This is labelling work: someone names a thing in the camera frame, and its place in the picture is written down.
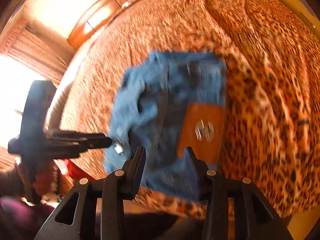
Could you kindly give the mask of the leopard print bedspread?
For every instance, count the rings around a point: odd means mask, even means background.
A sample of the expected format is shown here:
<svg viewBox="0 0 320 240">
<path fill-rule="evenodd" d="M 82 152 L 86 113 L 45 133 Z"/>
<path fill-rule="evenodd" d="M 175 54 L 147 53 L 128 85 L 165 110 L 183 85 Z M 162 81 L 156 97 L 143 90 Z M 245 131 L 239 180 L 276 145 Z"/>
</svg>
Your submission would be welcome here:
<svg viewBox="0 0 320 240">
<path fill-rule="evenodd" d="M 221 166 L 248 176 L 281 217 L 319 205 L 319 39 L 278 0 L 138 0 L 74 55 L 61 129 L 108 130 L 122 75 L 151 51 L 227 64 Z"/>
</svg>

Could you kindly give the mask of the red bag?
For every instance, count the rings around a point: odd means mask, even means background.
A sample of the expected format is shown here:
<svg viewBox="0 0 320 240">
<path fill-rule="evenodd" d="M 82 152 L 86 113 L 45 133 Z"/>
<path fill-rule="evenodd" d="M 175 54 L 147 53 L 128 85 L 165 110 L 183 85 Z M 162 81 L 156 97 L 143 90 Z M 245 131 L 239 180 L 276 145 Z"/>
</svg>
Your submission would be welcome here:
<svg viewBox="0 0 320 240">
<path fill-rule="evenodd" d="M 58 166 L 60 172 L 64 176 L 69 176 L 74 180 L 80 180 L 82 178 L 87 178 L 90 181 L 94 181 L 95 178 L 87 174 L 81 168 L 79 168 L 71 159 L 57 159 L 54 160 Z"/>
</svg>

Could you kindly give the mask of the wooden headboard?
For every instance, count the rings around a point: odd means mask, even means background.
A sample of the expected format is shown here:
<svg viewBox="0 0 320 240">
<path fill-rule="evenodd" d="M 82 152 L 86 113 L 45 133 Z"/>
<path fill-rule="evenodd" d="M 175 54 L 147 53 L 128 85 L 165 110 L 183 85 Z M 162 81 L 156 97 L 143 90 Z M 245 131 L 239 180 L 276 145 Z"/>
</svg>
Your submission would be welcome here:
<svg viewBox="0 0 320 240">
<path fill-rule="evenodd" d="M 104 26 L 129 0 L 98 0 L 79 18 L 67 38 L 68 44 L 78 50 L 94 33 Z"/>
</svg>

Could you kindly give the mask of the beige curtain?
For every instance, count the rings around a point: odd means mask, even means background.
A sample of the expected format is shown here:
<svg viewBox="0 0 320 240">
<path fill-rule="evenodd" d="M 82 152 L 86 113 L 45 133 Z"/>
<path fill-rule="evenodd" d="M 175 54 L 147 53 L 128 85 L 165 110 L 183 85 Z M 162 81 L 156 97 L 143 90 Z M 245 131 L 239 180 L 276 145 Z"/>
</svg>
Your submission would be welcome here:
<svg viewBox="0 0 320 240">
<path fill-rule="evenodd" d="M 55 86 L 60 84 L 68 68 L 55 51 L 27 29 L 24 21 L 12 27 L 1 42 L 1 54 L 52 81 Z"/>
</svg>

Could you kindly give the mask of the blue denim pants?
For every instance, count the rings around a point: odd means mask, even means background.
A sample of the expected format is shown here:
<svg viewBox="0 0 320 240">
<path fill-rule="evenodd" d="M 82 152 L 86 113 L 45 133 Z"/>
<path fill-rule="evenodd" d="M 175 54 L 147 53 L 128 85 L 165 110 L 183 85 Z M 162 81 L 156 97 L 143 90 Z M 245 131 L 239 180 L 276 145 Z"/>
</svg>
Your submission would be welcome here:
<svg viewBox="0 0 320 240">
<path fill-rule="evenodd" d="M 191 103 L 225 105 L 225 63 L 214 53 L 151 52 L 129 68 L 114 100 L 105 151 L 112 173 L 139 146 L 146 150 L 141 186 L 185 200 L 197 199 L 197 181 L 176 155 L 187 107 Z"/>
</svg>

